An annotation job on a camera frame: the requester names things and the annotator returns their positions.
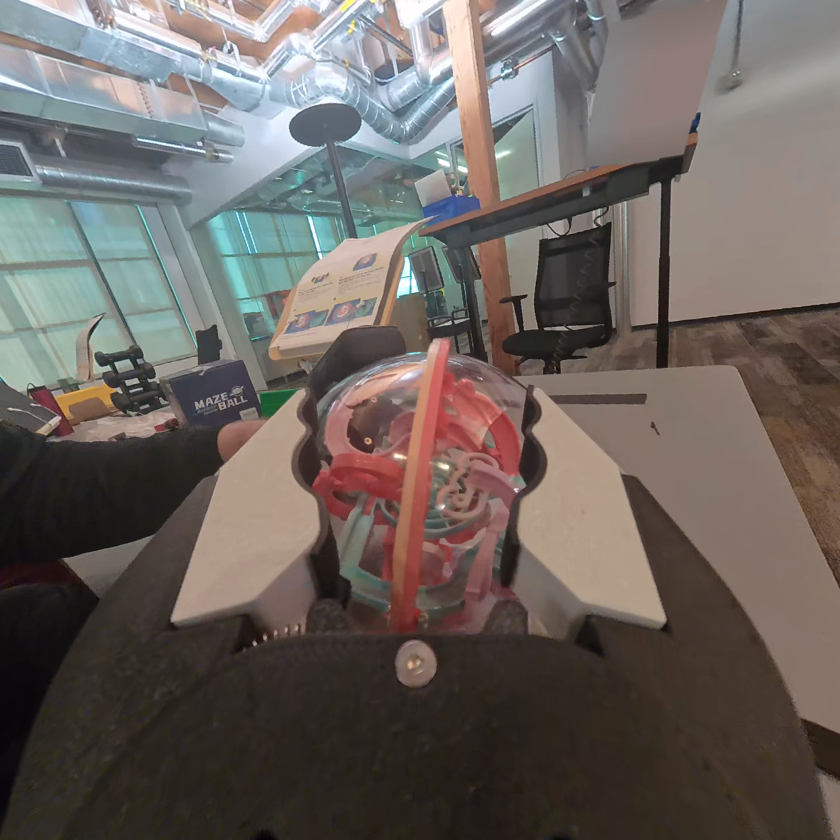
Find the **wooden pillar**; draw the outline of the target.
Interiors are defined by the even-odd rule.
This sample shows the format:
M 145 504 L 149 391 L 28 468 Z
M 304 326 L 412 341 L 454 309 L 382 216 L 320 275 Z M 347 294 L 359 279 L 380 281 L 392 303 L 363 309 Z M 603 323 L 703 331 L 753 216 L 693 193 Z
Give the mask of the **wooden pillar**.
M 490 119 L 487 66 L 482 45 L 480 6 L 474 1 L 444 4 L 444 21 L 452 60 L 458 117 L 462 132 L 469 188 L 480 207 L 499 203 L 495 141 Z M 518 372 L 513 356 L 502 344 L 513 333 L 511 309 L 500 299 L 511 293 L 508 253 L 504 238 L 478 245 L 479 267 L 488 316 L 491 356 L 494 365 L 510 374 Z

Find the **black mesh office chair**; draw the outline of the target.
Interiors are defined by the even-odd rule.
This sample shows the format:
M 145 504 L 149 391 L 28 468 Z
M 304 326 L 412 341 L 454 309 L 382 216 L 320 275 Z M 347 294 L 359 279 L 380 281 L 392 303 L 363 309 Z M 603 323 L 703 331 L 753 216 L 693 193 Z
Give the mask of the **black mesh office chair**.
M 501 348 L 520 361 L 541 361 L 545 374 L 558 374 L 566 361 L 607 345 L 614 332 L 610 290 L 612 224 L 539 241 L 532 295 L 535 329 L 525 329 L 527 295 L 503 297 L 515 312 L 517 331 Z

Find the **wooden poster board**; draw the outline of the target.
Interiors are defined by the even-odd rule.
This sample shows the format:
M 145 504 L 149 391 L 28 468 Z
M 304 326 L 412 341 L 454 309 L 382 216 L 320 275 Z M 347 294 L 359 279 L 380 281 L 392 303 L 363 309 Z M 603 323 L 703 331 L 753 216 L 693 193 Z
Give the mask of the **wooden poster board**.
M 425 218 L 368 238 L 347 238 L 311 266 L 290 291 L 268 354 L 313 359 L 350 329 L 389 326 L 403 272 L 405 242 Z

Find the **black round-top pole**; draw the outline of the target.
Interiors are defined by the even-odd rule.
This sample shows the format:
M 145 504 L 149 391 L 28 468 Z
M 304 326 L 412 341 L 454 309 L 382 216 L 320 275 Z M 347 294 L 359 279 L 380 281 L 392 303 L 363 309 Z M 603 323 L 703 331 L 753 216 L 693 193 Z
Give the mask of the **black round-top pole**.
M 288 125 L 290 136 L 297 143 L 312 148 L 326 148 L 348 238 L 357 238 L 358 235 L 341 171 L 337 143 L 354 137 L 361 123 L 360 114 L 351 105 L 343 102 L 322 102 L 297 112 Z

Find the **blue printed box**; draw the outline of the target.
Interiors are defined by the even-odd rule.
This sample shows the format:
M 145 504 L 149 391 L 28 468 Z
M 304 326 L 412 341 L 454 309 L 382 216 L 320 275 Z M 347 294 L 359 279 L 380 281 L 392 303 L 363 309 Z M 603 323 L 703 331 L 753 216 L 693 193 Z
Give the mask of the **blue printed box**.
M 259 419 L 259 398 L 245 363 L 220 360 L 160 379 L 163 394 L 182 427 L 220 428 Z

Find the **wooden standing desk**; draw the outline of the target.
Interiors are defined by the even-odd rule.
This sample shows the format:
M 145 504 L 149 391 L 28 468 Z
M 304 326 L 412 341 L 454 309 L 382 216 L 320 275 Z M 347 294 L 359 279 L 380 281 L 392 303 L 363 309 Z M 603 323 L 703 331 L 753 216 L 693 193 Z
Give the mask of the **wooden standing desk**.
M 665 369 L 669 366 L 670 340 L 671 191 L 675 178 L 688 172 L 697 141 L 698 133 L 693 132 L 679 155 L 635 164 L 598 166 L 449 220 L 428 219 L 420 235 L 435 238 L 453 249 L 465 249 L 610 208 L 645 196 L 651 185 L 660 184 L 656 367 Z

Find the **ribbed silver round duct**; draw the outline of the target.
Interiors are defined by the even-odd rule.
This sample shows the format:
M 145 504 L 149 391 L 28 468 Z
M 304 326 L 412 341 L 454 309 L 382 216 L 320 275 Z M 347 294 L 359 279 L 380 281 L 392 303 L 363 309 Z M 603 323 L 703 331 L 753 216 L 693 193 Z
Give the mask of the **ribbed silver round duct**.
M 595 88 L 608 19 L 602 2 L 504 2 L 481 25 L 486 68 L 556 48 L 579 87 Z M 273 76 L 269 99 L 302 109 L 330 98 L 351 107 L 363 123 L 398 144 L 422 134 L 456 99 L 452 49 L 443 45 L 415 58 L 409 70 L 372 91 L 332 62 L 318 62 L 291 80 Z

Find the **clear maze ball red tracks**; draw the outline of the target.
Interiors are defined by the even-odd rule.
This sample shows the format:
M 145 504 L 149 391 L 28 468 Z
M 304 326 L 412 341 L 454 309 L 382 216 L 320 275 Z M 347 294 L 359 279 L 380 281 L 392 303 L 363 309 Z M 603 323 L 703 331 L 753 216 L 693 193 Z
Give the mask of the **clear maze ball red tracks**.
M 524 388 L 436 339 L 366 365 L 318 402 L 325 501 L 350 624 L 477 633 L 500 601 L 520 474 Z

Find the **person's left forearm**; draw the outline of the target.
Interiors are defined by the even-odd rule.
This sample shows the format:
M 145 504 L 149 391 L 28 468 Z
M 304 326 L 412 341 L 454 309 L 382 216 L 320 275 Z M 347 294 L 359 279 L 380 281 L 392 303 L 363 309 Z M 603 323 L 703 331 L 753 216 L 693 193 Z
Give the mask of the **person's left forearm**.
M 212 429 L 51 443 L 4 423 L 2 568 L 147 538 L 222 464 Z

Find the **small dumbbell rack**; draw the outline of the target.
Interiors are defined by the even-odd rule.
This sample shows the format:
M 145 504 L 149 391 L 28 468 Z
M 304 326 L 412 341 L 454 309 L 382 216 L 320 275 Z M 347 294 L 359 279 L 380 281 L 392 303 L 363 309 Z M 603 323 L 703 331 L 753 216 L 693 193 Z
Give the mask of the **small dumbbell rack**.
M 155 368 L 139 345 L 112 353 L 97 351 L 93 360 L 104 369 L 103 383 L 113 389 L 112 404 L 122 414 L 144 415 L 167 404 Z

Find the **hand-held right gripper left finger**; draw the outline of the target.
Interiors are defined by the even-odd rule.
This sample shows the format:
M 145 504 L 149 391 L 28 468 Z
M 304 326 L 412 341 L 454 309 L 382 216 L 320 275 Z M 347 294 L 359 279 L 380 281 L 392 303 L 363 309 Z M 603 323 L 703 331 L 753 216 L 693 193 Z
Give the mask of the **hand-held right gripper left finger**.
M 296 392 L 217 474 L 171 613 L 176 627 L 247 616 L 302 625 L 339 599 L 339 555 L 326 503 L 317 401 Z

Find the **person's left hand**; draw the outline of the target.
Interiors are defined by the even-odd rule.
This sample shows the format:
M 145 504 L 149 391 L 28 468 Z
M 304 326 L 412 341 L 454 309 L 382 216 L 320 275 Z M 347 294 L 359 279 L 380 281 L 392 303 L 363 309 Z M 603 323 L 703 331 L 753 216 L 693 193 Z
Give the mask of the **person's left hand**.
M 217 433 L 216 443 L 223 463 L 227 463 L 266 423 L 265 418 L 258 418 L 222 426 Z

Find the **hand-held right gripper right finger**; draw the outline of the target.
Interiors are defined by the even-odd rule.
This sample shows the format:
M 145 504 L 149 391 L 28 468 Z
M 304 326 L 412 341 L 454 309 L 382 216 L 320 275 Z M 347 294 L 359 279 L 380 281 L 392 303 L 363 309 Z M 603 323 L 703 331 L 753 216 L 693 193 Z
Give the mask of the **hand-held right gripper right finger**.
M 529 630 L 575 636 L 591 616 L 662 630 L 665 609 L 618 465 L 532 385 L 521 430 L 524 488 L 511 503 L 500 585 L 524 607 Z

